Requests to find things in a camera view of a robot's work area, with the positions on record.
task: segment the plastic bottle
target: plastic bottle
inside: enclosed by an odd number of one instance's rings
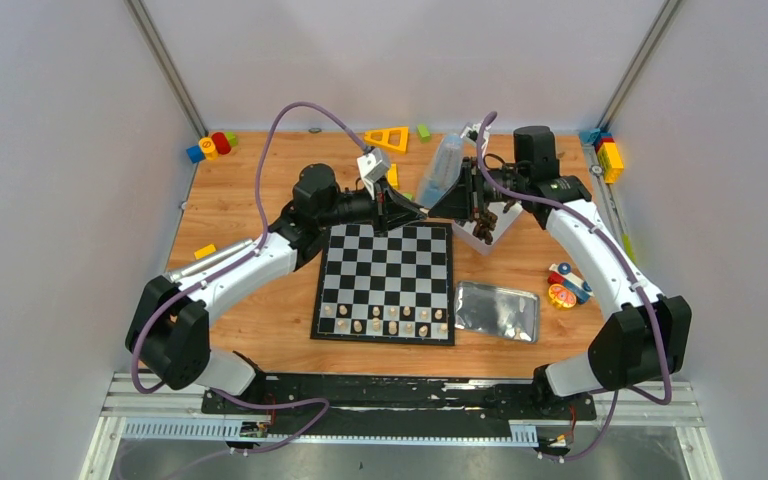
[[[464,141],[458,135],[449,134],[443,138],[419,182],[417,203],[431,208],[452,188],[460,174],[463,149]]]

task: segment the yellow building block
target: yellow building block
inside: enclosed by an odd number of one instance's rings
[[[395,153],[408,152],[408,127],[382,128],[380,130],[370,130],[363,134],[363,141],[373,147],[380,147]],[[390,139],[399,136],[399,143],[393,145]]]
[[[216,145],[210,137],[204,137],[199,140],[199,147],[201,148],[202,153],[204,153],[204,158],[208,160],[216,160],[219,158],[219,152],[216,151]]]
[[[390,170],[387,170],[387,183],[396,190],[399,189],[399,166],[395,163],[390,165]]]
[[[215,251],[216,251],[216,245],[211,243],[210,245],[208,245],[206,247],[202,247],[202,248],[199,248],[198,250],[196,250],[195,253],[193,253],[193,256],[196,257],[196,260],[199,260],[201,258],[204,258],[204,257],[210,255],[211,253],[213,253]]]
[[[599,152],[596,154],[599,159],[599,165],[605,171],[605,183],[614,183],[620,178],[623,171],[622,158],[617,144],[613,142],[604,142]]]

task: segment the gray wall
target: gray wall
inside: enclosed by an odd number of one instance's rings
[[[688,0],[613,128],[648,275],[694,309],[686,373],[726,478],[768,478],[768,4]]]
[[[75,478],[194,142],[123,2],[0,2],[0,478]]]
[[[212,128],[591,127],[663,0],[147,0]],[[334,128],[294,112],[283,128]]]

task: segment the gray floor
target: gray floor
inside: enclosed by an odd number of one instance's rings
[[[583,448],[593,427],[576,429]],[[123,442],[123,478],[164,478],[182,466],[224,449],[223,443],[147,440]],[[688,479],[675,430],[666,427],[612,427],[585,459],[556,465],[537,460],[533,450],[486,447],[414,447],[295,444],[264,455],[221,457],[180,479]]]

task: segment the wooden tabletop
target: wooden tabletop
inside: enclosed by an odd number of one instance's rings
[[[254,204],[254,172],[265,133],[238,134],[239,146],[215,161],[204,161],[181,222],[169,268],[194,260],[193,252],[217,248],[260,234]],[[406,155],[391,154],[399,166],[400,190],[415,193],[441,139],[420,143],[411,134]],[[577,175],[590,188],[584,154],[575,136],[557,138],[561,173]],[[494,135],[488,151],[513,160],[510,135]],[[341,187],[357,178],[357,146],[342,133],[279,133],[264,166],[262,197],[271,223],[290,200],[301,169],[327,163]],[[602,320],[595,301],[561,311],[546,300],[547,269],[569,255],[523,213],[487,257],[454,239],[455,282],[468,280],[537,293],[541,300],[536,344],[456,330],[454,347],[311,340],[320,258],[242,300],[210,333],[211,344],[237,350],[266,371],[371,373],[387,375],[521,377],[535,367],[583,352]]]

